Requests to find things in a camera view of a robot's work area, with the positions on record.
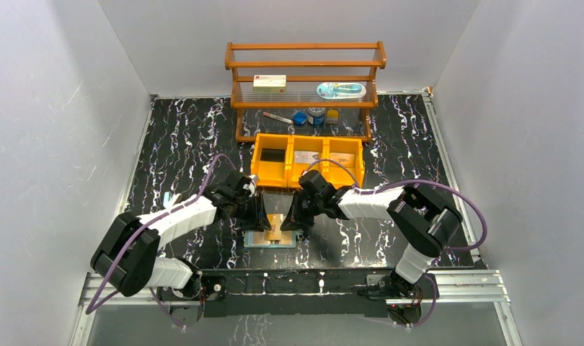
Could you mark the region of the orange three-compartment bin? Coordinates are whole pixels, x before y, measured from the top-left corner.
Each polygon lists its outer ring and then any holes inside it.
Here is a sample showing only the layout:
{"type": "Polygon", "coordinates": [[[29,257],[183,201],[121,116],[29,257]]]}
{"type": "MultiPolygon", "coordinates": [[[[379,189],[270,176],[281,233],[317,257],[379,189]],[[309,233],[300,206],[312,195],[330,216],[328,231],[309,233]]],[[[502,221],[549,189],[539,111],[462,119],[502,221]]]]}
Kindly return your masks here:
{"type": "Polygon", "coordinates": [[[335,187],[361,187],[365,177],[363,142],[354,138],[257,135],[250,172],[262,187],[297,188],[308,170],[335,187]]]}

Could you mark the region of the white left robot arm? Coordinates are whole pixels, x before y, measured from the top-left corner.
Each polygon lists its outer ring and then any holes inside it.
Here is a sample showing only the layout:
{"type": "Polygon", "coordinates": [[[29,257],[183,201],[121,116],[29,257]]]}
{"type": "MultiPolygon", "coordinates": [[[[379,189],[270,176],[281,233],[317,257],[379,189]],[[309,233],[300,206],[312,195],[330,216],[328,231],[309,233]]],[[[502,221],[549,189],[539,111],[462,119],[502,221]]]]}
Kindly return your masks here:
{"type": "Polygon", "coordinates": [[[112,222],[95,250],[91,268],[119,293],[130,297],[144,288],[171,288],[178,297],[195,299],[203,289],[203,273],[185,259],[159,252],[195,229],[233,219],[250,230],[271,228],[258,177],[229,172],[223,182],[208,185],[202,195],[152,214],[124,212],[112,222]]]}

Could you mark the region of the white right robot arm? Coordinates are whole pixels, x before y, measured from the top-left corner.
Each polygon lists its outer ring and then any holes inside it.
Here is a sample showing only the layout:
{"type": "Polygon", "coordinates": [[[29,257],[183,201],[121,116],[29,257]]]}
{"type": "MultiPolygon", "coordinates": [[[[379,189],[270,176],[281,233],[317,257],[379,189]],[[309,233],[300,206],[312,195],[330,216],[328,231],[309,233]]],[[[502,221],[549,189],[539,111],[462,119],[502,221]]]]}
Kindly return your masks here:
{"type": "Polygon", "coordinates": [[[434,184],[407,182],[385,190],[364,190],[352,186],[335,187],[319,172],[301,176],[300,188],[280,228],[306,229],[316,216],[350,220],[372,218],[393,221],[407,240],[407,247],[394,267],[395,283],[415,284],[461,228],[458,210],[437,192],[434,184]]]}

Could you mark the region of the green card holder wallet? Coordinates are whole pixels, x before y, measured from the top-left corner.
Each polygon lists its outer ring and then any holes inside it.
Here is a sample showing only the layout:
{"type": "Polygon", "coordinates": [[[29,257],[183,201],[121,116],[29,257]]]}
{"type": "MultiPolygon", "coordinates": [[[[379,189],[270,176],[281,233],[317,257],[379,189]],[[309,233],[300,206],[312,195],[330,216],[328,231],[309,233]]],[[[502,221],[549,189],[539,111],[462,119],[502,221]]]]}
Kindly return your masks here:
{"type": "Polygon", "coordinates": [[[299,231],[283,231],[279,239],[266,239],[267,232],[246,231],[244,234],[244,246],[246,248],[273,248],[287,249],[296,247],[299,231]]]}

